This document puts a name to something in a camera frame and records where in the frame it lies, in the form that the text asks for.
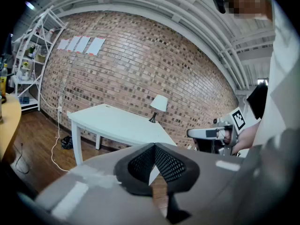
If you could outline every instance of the person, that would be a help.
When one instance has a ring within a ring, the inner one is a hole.
[[[281,7],[274,0],[214,0],[221,13],[237,18],[268,19],[275,28],[270,76],[263,117],[241,132],[232,154],[264,145],[288,128],[300,128],[300,40]]]

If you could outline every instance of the yellow tabletop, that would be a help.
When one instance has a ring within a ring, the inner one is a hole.
[[[6,103],[2,104],[3,121],[0,122],[0,161],[15,141],[22,113],[18,99],[9,94],[6,94],[6,99]]]

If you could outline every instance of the white ceiling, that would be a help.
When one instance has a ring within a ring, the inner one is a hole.
[[[53,5],[58,17],[92,10],[115,10],[156,20],[184,35],[205,52],[233,90],[252,90],[269,77],[275,37],[272,23],[219,13],[212,0],[33,0],[15,26],[15,38],[32,18]]]

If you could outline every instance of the white table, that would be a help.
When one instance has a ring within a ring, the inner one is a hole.
[[[167,143],[176,146],[176,143],[158,122],[149,122],[148,118],[126,112],[111,105],[97,105],[69,113],[68,117],[72,121],[72,139],[77,165],[83,162],[79,128],[97,135],[96,149],[100,148],[101,137],[131,146],[146,143]],[[155,167],[150,175],[150,183],[158,174],[159,171]]]

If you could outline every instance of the metal shelving unit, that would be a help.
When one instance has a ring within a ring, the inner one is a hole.
[[[42,85],[42,79],[45,72],[45,67],[49,58],[49,55],[61,35],[62,31],[66,28],[68,23],[64,23],[61,19],[58,18],[58,16],[55,15],[55,13],[51,10],[52,7],[47,9],[42,14],[35,17],[35,19],[32,21],[31,25],[26,31],[26,35],[23,35],[21,45],[19,47],[14,66],[13,66],[13,73],[15,75],[12,76],[12,81],[15,86],[15,96],[19,98],[22,96],[28,89],[33,86],[34,84],[37,85],[38,88],[38,95],[37,99],[35,99],[29,92],[29,103],[28,104],[21,104],[22,111],[37,108],[40,110],[40,96],[41,96],[41,85]],[[54,29],[57,33],[55,39],[51,42],[46,39],[46,31],[49,31],[50,29]],[[35,45],[40,45],[44,48],[46,51],[46,58],[45,62],[39,62],[36,61],[33,58],[29,58],[25,56],[26,49],[29,48],[29,45],[34,43]],[[23,61],[29,61],[33,64],[34,67],[36,66],[42,66],[41,74],[36,76],[35,80],[21,80],[18,78],[19,71],[22,69]],[[24,84],[27,87],[20,93],[18,93],[18,85]]]

